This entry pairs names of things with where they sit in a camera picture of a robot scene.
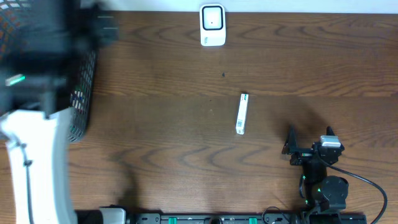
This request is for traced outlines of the white slim box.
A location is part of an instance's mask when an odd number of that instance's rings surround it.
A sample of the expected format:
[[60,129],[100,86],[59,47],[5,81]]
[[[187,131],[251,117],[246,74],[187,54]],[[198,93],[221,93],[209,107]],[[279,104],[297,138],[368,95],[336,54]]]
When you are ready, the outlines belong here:
[[243,135],[245,132],[246,116],[248,110],[249,95],[242,93],[239,102],[238,115],[236,119],[236,132]]

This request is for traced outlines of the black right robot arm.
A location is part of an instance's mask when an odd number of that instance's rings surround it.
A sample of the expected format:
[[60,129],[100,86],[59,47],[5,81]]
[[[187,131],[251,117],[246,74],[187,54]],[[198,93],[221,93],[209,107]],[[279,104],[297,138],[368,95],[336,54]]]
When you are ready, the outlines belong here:
[[344,149],[331,127],[327,127],[326,134],[310,148],[298,146],[294,128],[289,128],[282,153],[290,156],[290,165],[302,167],[300,196],[319,212],[337,212],[346,208],[348,181],[327,174],[327,168],[338,162]]

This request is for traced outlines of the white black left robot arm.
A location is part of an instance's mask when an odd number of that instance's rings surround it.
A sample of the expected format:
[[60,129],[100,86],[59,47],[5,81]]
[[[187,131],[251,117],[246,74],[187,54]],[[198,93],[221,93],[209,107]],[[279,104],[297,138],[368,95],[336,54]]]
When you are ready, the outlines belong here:
[[125,223],[113,205],[76,210],[68,150],[90,116],[98,51],[118,38],[102,1],[1,2],[1,138],[17,223]]

